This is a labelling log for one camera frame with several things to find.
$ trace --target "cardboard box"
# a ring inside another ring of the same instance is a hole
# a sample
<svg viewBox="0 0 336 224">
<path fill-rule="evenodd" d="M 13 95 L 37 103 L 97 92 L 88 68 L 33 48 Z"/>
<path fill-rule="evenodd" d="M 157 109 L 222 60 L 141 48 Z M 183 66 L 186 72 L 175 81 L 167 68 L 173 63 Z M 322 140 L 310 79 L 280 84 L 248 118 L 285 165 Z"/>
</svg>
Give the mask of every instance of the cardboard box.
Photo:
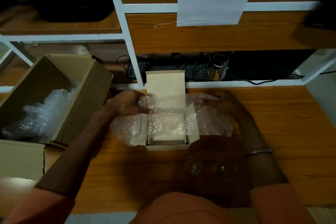
<svg viewBox="0 0 336 224">
<path fill-rule="evenodd" d="M 174 136 L 152 133 L 147 136 L 148 130 L 140 131 L 139 135 L 142 136 L 140 145 L 145 145 L 147 150 L 174 150 L 174 149 L 187 149 L 190 144 L 199 140 L 200 135 L 198 132 L 197 120 L 195 114 L 195 107 L 193 104 L 186 106 L 186 85 L 184 82 L 184 73 L 182 70 L 175 71 L 149 71 L 146 72 L 147 77 L 147 95 L 152 96 L 154 99 L 162 99 L 171 97 L 174 99 L 171 103 L 168 101 L 167 113 L 159 112 L 154 114 L 149 119 L 155 122 L 167 123 L 163 124 L 164 127 L 171 129 L 177 128 L 177 124 L 182 124 L 185 119 L 188 124 L 193 124 L 194 131 L 189 135 L 178 134 Z M 148 128 L 147 115 L 142 115 L 139 123 L 141 128 Z"/>
<path fill-rule="evenodd" d="M 78 88 L 51 144 L 66 147 L 102 107 L 113 75 L 91 56 L 48 55 L 41 57 L 0 106 L 0 131 L 25 118 L 25 105 L 44 99 L 56 89 Z M 0 177 L 39 180 L 43 175 L 43 144 L 0 140 Z"/>
</svg>

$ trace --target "white shelf frame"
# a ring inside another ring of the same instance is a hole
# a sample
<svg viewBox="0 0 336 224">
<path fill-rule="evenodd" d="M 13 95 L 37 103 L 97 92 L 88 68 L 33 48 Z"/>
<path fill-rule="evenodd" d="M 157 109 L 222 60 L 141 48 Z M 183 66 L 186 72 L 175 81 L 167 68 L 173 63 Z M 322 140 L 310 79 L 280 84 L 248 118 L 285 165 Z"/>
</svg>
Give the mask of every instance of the white shelf frame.
<svg viewBox="0 0 336 224">
<path fill-rule="evenodd" d="M 10 50 L 21 57 L 28 65 L 34 63 L 34 58 L 20 45 L 23 43 L 63 43 L 63 42 L 82 42 L 94 40 L 124 40 L 128 49 L 128 53 L 133 64 L 135 75 L 138 83 L 132 84 L 115 84 L 111 85 L 120 90 L 143 90 L 146 89 L 146 84 L 143 83 L 137 56 L 134 51 L 126 14 L 141 14 L 141 13 L 177 13 L 176 3 L 167 4 L 123 4 L 121 0 L 113 0 L 115 10 L 119 19 L 122 33 L 118 34 L 66 34 L 66 35 L 0 35 L 0 41 L 5 43 Z M 312 2 L 254 2 L 247 3 L 246 12 L 256 11 L 309 11 L 313 10 L 319 3 Z M 296 80 L 278 80 L 275 82 L 267 82 L 259 86 L 299 86 L 305 85 L 310 80 L 315 78 L 319 73 L 327 69 L 336 61 L 336 50 L 325 50 L 333 52 L 329 58 L 317 65 L 307 76 Z M 224 88 L 224 87 L 251 87 L 255 86 L 245 81 L 230 81 L 230 82 L 186 82 L 186 88 Z M 1 87 L 0 92 L 9 92 L 11 86 Z"/>
</svg>

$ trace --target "black keyboard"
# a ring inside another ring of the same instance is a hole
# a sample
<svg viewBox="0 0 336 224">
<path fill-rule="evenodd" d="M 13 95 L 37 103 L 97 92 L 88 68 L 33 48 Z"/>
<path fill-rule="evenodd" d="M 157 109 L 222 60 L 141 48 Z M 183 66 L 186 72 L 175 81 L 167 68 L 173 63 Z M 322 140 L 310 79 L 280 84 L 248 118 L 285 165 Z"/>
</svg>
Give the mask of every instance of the black keyboard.
<svg viewBox="0 0 336 224">
<path fill-rule="evenodd" d="M 184 70 L 186 81 L 204 82 L 208 79 L 207 64 L 196 60 L 183 59 L 138 59 L 139 69 L 143 81 L 146 83 L 147 71 Z M 126 70 L 126 77 L 136 80 L 133 65 L 130 62 Z"/>
</svg>

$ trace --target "orange shirt sleeve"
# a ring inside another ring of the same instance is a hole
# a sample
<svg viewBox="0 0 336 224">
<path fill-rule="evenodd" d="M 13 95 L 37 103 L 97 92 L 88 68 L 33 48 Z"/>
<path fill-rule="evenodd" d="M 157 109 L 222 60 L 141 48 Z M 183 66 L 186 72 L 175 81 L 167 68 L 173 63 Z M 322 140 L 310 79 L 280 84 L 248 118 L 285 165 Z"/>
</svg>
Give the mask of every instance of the orange shirt sleeve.
<svg viewBox="0 0 336 224">
<path fill-rule="evenodd" d="M 250 196 L 261 224 L 316 224 L 290 184 L 254 188 Z"/>
<path fill-rule="evenodd" d="M 75 201 L 57 193 L 33 188 L 31 193 L 8 216 L 5 224 L 65 223 Z"/>
</svg>

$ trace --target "transparent plastic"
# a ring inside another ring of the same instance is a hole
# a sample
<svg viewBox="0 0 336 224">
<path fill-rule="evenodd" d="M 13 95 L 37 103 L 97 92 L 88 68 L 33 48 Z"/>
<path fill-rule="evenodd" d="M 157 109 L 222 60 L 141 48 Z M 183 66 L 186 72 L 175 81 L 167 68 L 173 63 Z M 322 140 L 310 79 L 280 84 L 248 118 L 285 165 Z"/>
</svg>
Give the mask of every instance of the transparent plastic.
<svg viewBox="0 0 336 224">
<path fill-rule="evenodd" d="M 26 118 L 2 129 L 2 135 L 9 140 L 35 138 L 36 142 L 48 143 L 61 124 L 76 92 L 73 86 L 70 92 L 60 89 L 53 90 L 44 100 L 44 104 L 26 105 Z"/>
<path fill-rule="evenodd" d="M 117 117 L 110 125 L 111 132 L 128 145 L 145 144 L 150 138 L 181 138 L 181 135 L 218 135 L 231 137 L 230 118 L 217 109 L 204 105 L 204 99 L 218 98 L 203 94 L 184 94 L 164 98 L 143 97 L 138 105 L 153 114 Z"/>
</svg>

